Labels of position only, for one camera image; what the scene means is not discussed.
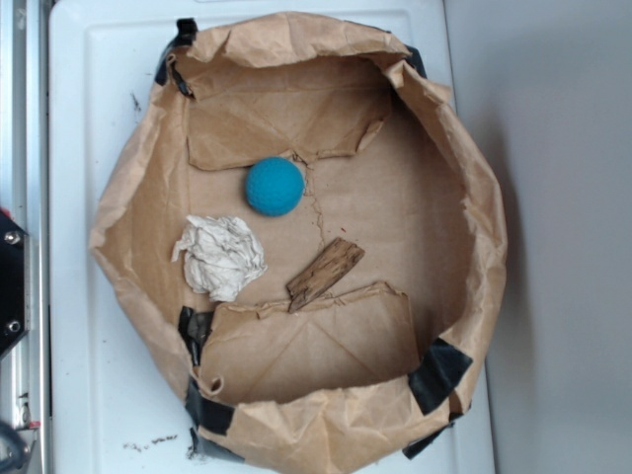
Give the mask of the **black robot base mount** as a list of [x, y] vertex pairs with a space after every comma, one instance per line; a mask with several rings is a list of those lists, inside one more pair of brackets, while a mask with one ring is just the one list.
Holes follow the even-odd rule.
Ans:
[[1, 208], [1, 359], [31, 329], [29, 309], [29, 234]]

